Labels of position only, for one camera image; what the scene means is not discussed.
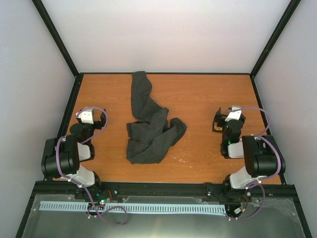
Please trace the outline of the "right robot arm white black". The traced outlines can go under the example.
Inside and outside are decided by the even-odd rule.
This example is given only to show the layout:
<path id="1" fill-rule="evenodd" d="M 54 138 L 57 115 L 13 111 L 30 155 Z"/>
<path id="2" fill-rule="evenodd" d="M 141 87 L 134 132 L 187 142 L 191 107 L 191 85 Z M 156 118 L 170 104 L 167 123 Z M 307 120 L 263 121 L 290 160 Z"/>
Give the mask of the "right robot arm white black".
<path id="1" fill-rule="evenodd" d="M 266 135 L 267 127 L 258 135 L 242 135 L 246 117 L 238 106 L 223 114 L 218 109 L 212 121 L 213 132 L 222 134 L 220 153 L 225 159 L 244 159 L 244 166 L 228 175 L 223 181 L 223 197 L 230 199 L 230 192 L 245 190 L 263 180 L 281 176 L 286 162 L 272 135 Z"/>

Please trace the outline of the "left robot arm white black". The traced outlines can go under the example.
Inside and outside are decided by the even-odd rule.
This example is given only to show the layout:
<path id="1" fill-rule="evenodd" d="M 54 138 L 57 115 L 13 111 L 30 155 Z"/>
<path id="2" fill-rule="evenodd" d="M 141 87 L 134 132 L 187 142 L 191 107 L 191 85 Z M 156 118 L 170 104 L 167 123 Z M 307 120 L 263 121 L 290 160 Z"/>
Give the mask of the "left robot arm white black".
<path id="1" fill-rule="evenodd" d="M 94 159 L 92 139 L 106 128 L 108 116 L 106 109 L 85 107 L 75 118 L 77 123 L 70 127 L 69 135 L 46 140 L 41 170 L 46 179 L 63 179 L 86 188 L 85 193 L 96 200 L 103 194 L 100 178 L 81 163 Z"/>

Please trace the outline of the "dark pinstriped shirt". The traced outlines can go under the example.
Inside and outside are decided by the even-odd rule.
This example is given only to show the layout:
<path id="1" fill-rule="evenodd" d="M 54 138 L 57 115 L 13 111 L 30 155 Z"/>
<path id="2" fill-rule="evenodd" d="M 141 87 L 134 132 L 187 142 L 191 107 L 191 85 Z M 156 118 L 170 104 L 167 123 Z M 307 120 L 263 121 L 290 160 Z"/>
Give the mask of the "dark pinstriped shirt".
<path id="1" fill-rule="evenodd" d="M 159 164 L 185 134 L 179 118 L 167 119 L 169 110 L 151 97 L 152 84 L 144 71 L 132 73 L 131 111 L 136 122 L 126 125 L 126 158 L 132 164 Z"/>

